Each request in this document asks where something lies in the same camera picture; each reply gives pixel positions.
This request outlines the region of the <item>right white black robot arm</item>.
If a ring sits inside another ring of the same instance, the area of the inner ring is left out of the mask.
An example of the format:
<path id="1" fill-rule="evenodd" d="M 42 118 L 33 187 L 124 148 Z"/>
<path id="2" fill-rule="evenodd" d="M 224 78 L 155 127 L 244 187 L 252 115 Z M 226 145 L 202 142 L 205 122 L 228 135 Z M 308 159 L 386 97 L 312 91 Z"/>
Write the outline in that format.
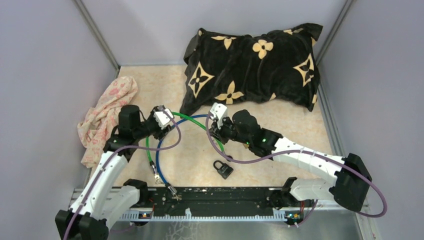
<path id="1" fill-rule="evenodd" d="M 287 206 L 304 200 L 334 200 L 340 206 L 360 212 L 372 181 L 361 157 L 331 155 L 291 141 L 282 134 L 261 127 L 247 110 L 228 117 L 227 110 L 211 109 L 209 134 L 222 144 L 243 144 L 257 161 L 270 159 L 294 165 L 317 176 L 316 179 L 288 178 L 281 199 Z"/>

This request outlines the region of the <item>green cable lock loop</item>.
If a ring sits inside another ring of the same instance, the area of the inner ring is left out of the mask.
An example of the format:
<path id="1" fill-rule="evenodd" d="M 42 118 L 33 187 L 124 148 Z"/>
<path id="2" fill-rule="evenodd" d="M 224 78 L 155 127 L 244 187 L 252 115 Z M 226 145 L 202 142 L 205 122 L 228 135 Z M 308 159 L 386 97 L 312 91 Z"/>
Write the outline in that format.
<path id="1" fill-rule="evenodd" d="M 207 114 L 198 114 L 198 115 L 192 115 L 192 116 L 187 116 L 187 115 L 182 114 L 182 113 L 179 113 L 179 112 L 172 112 L 172 114 L 174 116 L 178 116 L 178 117 L 182 118 L 182 120 L 179 120 L 177 122 L 178 125 L 181 124 L 181 123 L 183 123 L 183 122 L 190 121 L 190 122 L 196 124 L 198 127 L 202 128 L 203 130 L 206 130 L 205 125 L 203 123 L 200 123 L 196 119 L 206 118 L 206 117 L 208 117 Z M 162 143 L 163 143 L 163 140 L 164 139 L 159 140 L 156 148 L 161 148 Z M 225 152 L 225 148 L 224 148 L 223 144 L 220 141 L 218 141 L 218 140 L 214 140 L 214 142 L 218 145 L 218 147 L 220 148 L 221 152 L 224 153 Z M 148 147 L 148 145 L 149 145 L 149 140 L 148 139 L 145 140 L 145 144 L 146 144 L 146 147 Z M 160 163 L 159 163 L 160 157 L 159 157 L 159 154 L 160 154 L 160 151 L 159 150 L 155 152 L 154 166 L 156 167 L 156 171 L 157 171 L 157 173 L 154 173 L 155 183 L 156 184 L 161 184 L 161 185 L 163 184 L 163 185 L 165 185 L 168 182 L 166 181 L 164 175 L 162 174 L 161 168 L 160 168 Z M 151 152 L 149 150 L 146 151 L 146 155 L 147 155 L 147 158 L 148 158 L 149 162 L 152 163 L 153 162 L 153 158 L 152 158 Z"/>

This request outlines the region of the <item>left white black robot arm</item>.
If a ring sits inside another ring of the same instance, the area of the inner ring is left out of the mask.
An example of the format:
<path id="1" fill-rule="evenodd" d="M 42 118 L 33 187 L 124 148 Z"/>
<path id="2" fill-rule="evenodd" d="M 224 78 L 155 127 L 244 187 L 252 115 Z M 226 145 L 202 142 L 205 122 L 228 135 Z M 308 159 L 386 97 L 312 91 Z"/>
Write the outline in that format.
<path id="1" fill-rule="evenodd" d="M 149 203 L 147 183 L 129 179 L 111 200 L 107 200 L 113 185 L 128 165 L 139 142 L 153 136 L 165 137 L 176 126 L 171 110 L 156 106 L 144 118 L 137 105 L 125 105 L 118 114 L 118 124 L 106 141 L 98 167 L 78 198 L 67 210 L 59 210 L 55 224 L 62 240 L 106 240 L 113 225 L 136 205 Z"/>

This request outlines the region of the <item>black Kaijing padlock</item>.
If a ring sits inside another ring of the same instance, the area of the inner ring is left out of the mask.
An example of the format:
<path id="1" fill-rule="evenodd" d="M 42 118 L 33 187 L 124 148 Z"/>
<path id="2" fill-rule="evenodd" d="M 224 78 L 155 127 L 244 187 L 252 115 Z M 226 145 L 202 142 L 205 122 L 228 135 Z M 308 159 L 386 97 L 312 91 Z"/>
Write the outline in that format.
<path id="1" fill-rule="evenodd" d="M 213 167 L 216 169 L 217 173 L 225 180 L 234 171 L 234 169 L 231 166 L 229 166 L 227 163 L 224 163 L 220 160 L 215 160 L 213 162 Z"/>

